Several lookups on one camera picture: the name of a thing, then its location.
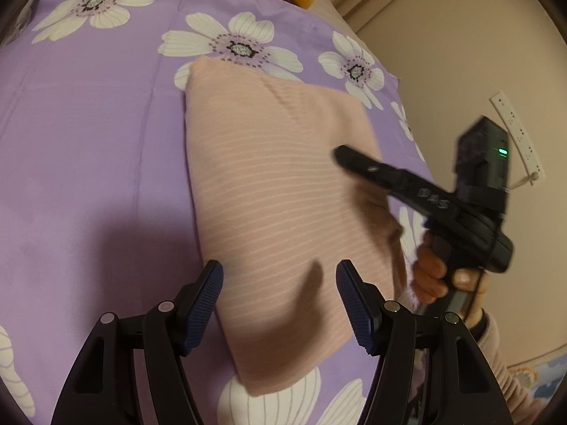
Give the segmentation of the right hand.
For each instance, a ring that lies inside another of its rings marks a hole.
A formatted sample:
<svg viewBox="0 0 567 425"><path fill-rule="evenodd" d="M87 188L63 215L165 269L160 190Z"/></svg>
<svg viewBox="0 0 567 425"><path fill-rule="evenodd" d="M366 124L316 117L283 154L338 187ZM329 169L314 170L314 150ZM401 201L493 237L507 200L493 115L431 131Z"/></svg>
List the right hand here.
<svg viewBox="0 0 567 425"><path fill-rule="evenodd" d="M447 267L433 252L432 234L429 231L424 234L422 243L416 250L412 272L411 288L420 303L430 305L448 295L449 286L443 281ZM469 328L477 325L484 316L482 303L488 291L489 276L480 270L461 269L454 273L453 285L459 291L474 294L464 322Z"/></svg>

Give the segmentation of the pink sleeved right forearm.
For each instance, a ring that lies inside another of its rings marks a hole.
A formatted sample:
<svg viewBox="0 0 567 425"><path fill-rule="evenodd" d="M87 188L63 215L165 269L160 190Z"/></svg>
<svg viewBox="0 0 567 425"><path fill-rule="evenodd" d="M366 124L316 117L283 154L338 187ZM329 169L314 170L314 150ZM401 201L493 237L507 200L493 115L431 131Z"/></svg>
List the pink sleeved right forearm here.
<svg viewBox="0 0 567 425"><path fill-rule="evenodd" d="M496 377L513 422L520 425L533 424L546 404L541 399L532 398L529 390L510 374L500 352L500 335L495 319L482 311L482 318L469 331Z"/></svg>

